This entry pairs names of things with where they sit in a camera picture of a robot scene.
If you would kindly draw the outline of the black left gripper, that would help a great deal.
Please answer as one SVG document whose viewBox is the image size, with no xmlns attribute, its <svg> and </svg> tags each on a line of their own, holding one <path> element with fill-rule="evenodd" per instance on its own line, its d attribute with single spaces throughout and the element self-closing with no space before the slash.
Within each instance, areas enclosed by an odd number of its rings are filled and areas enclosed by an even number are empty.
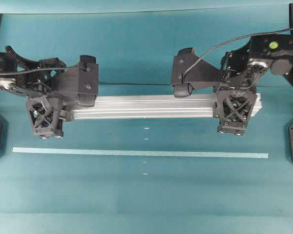
<svg viewBox="0 0 293 234">
<path fill-rule="evenodd" d="M 32 61 L 25 58 L 17 60 L 18 67 L 31 73 L 17 75 L 14 92 L 30 97 L 25 106 L 30 116 L 33 134 L 41 139 L 62 138 L 63 121 L 60 113 L 63 101 L 58 97 L 47 97 L 53 88 L 53 78 L 64 72 L 66 64 L 58 58 Z"/>
</svg>

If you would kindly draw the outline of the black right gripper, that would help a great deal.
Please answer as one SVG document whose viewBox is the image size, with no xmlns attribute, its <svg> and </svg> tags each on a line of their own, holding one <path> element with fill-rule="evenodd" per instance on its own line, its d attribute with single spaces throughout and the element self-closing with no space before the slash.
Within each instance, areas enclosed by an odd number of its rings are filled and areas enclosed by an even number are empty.
<svg viewBox="0 0 293 234">
<path fill-rule="evenodd" d="M 248 74 L 248 50 L 226 52 L 221 59 L 221 84 L 216 92 L 214 117 L 217 132 L 242 136 L 256 103 L 253 78 Z"/>
</svg>

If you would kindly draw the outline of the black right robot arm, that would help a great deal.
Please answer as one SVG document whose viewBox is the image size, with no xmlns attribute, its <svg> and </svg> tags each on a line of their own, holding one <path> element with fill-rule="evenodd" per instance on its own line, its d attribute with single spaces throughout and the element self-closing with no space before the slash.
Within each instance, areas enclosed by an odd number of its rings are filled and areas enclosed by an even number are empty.
<svg viewBox="0 0 293 234">
<path fill-rule="evenodd" d="M 256 87 L 267 71 L 283 76 L 293 87 L 293 35 L 252 36 L 246 45 L 223 56 L 213 109 L 219 133 L 244 134 L 256 103 Z"/>
</svg>

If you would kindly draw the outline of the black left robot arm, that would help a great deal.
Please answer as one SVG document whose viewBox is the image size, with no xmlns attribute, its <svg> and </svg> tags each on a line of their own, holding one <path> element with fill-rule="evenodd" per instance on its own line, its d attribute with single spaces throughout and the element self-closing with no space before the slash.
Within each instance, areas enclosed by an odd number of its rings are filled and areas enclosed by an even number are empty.
<svg viewBox="0 0 293 234">
<path fill-rule="evenodd" d="M 63 96 L 54 92 L 53 84 L 66 64 L 58 58 L 33 61 L 18 55 L 11 46 L 5 49 L 0 52 L 0 89 L 26 98 L 35 136 L 63 137 Z"/>
</svg>

